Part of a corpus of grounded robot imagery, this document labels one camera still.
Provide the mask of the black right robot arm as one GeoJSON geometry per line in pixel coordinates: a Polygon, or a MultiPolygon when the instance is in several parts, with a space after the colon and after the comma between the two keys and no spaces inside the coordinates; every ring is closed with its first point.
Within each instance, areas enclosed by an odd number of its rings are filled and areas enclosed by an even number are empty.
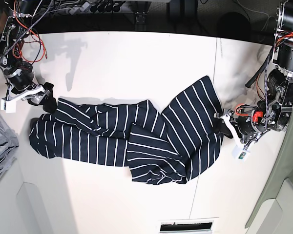
{"type": "Polygon", "coordinates": [[[17,102],[26,101],[33,106],[42,106],[47,113],[57,109],[53,96],[54,85],[36,80],[33,65],[47,58],[47,51],[39,33],[37,23],[51,10],[52,0],[5,0],[0,19],[0,70],[7,91],[0,100],[0,108],[6,113],[16,112],[17,102]],[[25,40],[38,43],[39,50],[34,59],[26,59],[22,53],[25,40]]]}

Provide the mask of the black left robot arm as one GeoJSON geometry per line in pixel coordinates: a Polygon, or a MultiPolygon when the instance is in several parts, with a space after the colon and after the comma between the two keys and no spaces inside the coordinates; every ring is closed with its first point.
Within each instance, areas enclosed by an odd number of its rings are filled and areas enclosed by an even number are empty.
{"type": "Polygon", "coordinates": [[[264,76],[264,90],[258,88],[256,105],[240,104],[214,116],[214,131],[228,138],[237,134],[240,143],[258,140],[267,131],[285,131],[293,111],[293,0],[280,3],[274,44],[264,63],[246,83],[251,87],[264,76]]]}

